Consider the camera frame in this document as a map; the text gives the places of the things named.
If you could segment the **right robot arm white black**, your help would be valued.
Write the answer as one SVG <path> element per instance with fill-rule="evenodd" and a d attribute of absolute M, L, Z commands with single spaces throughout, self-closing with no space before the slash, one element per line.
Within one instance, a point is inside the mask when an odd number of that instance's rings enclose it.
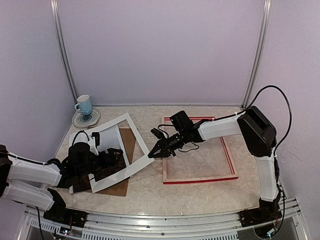
<path fill-rule="evenodd" d="M 188 143 L 196 144 L 214 138 L 241 135 L 257 163 L 260 180 L 259 206 L 239 212 L 241 225 L 252 226 L 283 216 L 279 206 L 281 193 L 280 170 L 276 159 L 277 131 L 256 106 L 229 116 L 213 120 L 202 119 L 196 123 L 192 122 L 183 110 L 169 119 L 177 133 L 166 136 L 160 129 L 153 128 L 151 133 L 158 141 L 148 154 L 150 159 L 175 156 L 175 151 Z"/>

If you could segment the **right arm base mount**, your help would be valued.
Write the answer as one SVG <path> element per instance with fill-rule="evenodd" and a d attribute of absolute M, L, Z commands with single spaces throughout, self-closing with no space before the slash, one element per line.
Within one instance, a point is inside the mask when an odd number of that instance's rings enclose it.
<path fill-rule="evenodd" d="M 280 219 L 281 217 L 282 217 L 282 213 L 280 210 L 271 212 L 267 208 L 259 208 L 259 207 L 252 208 L 252 209 L 245 209 L 239 212 L 240 223 L 243 228 L 274 221 L 276 219 Z"/>

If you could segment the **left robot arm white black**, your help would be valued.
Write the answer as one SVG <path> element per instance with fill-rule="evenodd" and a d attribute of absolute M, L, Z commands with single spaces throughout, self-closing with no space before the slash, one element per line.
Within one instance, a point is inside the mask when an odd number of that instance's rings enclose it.
<path fill-rule="evenodd" d="M 110 167 L 123 157 L 121 149 L 109 148 L 93 153 L 85 142 L 74 143 L 63 161 L 52 158 L 38 162 L 15 156 L 0 147 L 0 196 L 3 199 L 34 206 L 44 211 L 45 219 L 74 224 L 87 214 L 71 210 L 53 187 L 68 189 L 81 179 L 103 168 Z"/>

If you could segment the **white mat board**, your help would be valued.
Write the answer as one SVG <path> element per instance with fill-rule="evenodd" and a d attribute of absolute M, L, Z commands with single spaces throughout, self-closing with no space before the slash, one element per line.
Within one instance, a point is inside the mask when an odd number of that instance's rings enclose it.
<path fill-rule="evenodd" d="M 127 154 L 125 152 L 124 143 L 120 134 L 119 124 L 125 123 L 132 130 L 136 145 L 139 153 L 139 158 L 135 157 L 132 160 L 132 163 L 129 163 Z M 123 150 L 123 157 L 125 160 L 126 168 L 118 171 L 117 173 L 106 177 L 102 180 L 95 181 L 90 180 L 91 191 L 97 193 L 106 188 L 109 188 L 117 183 L 130 178 L 135 175 L 137 172 L 141 171 L 143 168 L 147 167 L 149 164 L 155 161 L 154 158 L 149 158 L 148 154 L 150 150 L 145 144 L 140 132 L 138 131 L 136 125 L 134 124 L 131 116 L 128 113 L 124 113 L 121 116 L 118 116 L 106 123 L 103 123 L 94 128 L 88 129 L 85 131 L 89 136 L 92 135 L 92 132 L 100 133 L 100 145 L 97 147 L 97 151 L 102 152 L 109 148 L 120 148 Z"/>

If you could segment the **red landscape photo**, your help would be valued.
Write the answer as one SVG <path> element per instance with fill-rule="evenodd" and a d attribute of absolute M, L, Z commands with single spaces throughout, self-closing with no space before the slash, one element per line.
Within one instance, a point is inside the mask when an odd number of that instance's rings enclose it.
<path fill-rule="evenodd" d="M 79 192 L 85 192 L 91 190 L 91 184 L 90 180 L 93 179 L 96 182 L 103 180 L 120 170 L 123 170 L 127 167 L 125 158 L 124 158 L 124 152 L 123 152 L 123 159 L 122 162 L 116 164 L 116 165 L 109 165 L 107 162 L 107 150 L 99 152 L 99 155 L 97 156 L 98 162 L 101 165 L 101 168 L 96 170 L 93 173 L 93 177 L 89 177 L 88 175 L 83 176 L 77 185 L 74 185 L 72 187 L 73 193 L 79 193 Z"/>

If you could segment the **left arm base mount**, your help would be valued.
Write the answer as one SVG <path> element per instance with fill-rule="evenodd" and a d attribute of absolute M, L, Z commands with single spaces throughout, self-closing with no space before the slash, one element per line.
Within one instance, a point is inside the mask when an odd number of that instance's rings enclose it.
<path fill-rule="evenodd" d="M 88 213 L 85 211 L 70 208 L 63 208 L 62 210 L 50 209 L 43 214 L 44 219 L 78 228 L 84 228 L 87 216 Z"/>

